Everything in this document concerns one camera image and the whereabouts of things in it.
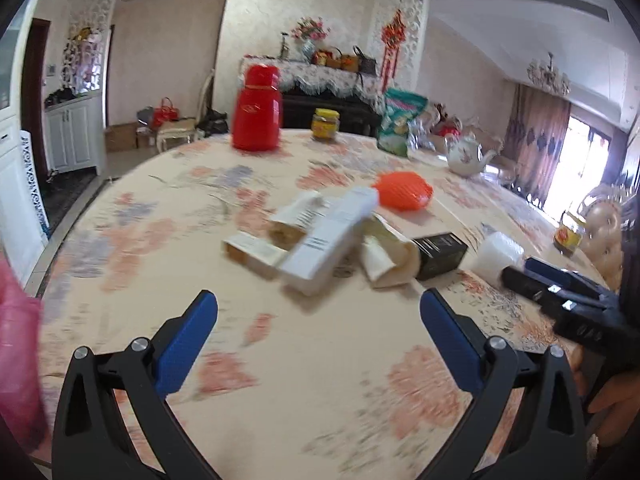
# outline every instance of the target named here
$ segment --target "red thermos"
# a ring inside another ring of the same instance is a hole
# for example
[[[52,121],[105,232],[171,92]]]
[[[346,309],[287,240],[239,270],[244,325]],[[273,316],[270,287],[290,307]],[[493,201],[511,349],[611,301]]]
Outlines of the red thermos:
[[[268,152],[280,142],[282,94],[280,71],[275,66],[251,65],[238,96],[231,143],[238,150]]]

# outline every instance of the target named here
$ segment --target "human hand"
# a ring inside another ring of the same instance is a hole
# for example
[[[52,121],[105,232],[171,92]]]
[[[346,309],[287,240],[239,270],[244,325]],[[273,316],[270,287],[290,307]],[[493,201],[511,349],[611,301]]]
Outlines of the human hand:
[[[586,393],[588,387],[586,378],[580,371],[582,358],[583,350],[578,346],[571,355],[570,365],[580,396]],[[587,410],[589,413],[598,413],[607,408],[610,408],[609,413],[595,431],[603,447],[618,444],[638,415],[640,371],[626,372],[610,378],[591,401]]]

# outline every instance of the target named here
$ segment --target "pink bag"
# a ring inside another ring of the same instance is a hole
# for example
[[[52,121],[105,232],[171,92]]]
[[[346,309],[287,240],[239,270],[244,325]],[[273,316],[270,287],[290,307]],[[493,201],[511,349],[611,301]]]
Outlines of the pink bag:
[[[46,432],[38,381],[40,300],[29,298],[0,257],[0,415],[25,452]]]

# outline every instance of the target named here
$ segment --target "metal screw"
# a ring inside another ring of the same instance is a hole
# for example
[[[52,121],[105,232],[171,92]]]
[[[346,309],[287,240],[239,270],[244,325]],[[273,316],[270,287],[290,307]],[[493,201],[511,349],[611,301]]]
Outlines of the metal screw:
[[[489,339],[489,346],[494,350],[504,350],[507,348],[507,342],[501,337],[492,337]]]
[[[133,343],[131,343],[131,349],[134,352],[142,352],[143,350],[146,350],[148,346],[149,339],[147,339],[146,337],[139,337],[137,339],[134,339]]]
[[[549,347],[549,351],[553,357],[561,358],[564,355],[564,350],[562,350],[558,345],[551,345]]]
[[[76,348],[76,351],[74,352],[74,357],[76,359],[84,359],[85,357],[87,357],[89,353],[89,349],[86,346],[81,346],[80,348]]]

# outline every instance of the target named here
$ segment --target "flower vase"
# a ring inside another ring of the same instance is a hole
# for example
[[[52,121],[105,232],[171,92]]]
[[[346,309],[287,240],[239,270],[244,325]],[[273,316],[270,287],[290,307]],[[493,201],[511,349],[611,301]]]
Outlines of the flower vase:
[[[303,40],[300,45],[300,54],[302,54],[302,57],[306,62],[311,63],[317,49],[316,42],[311,38],[306,38],[306,40]]]

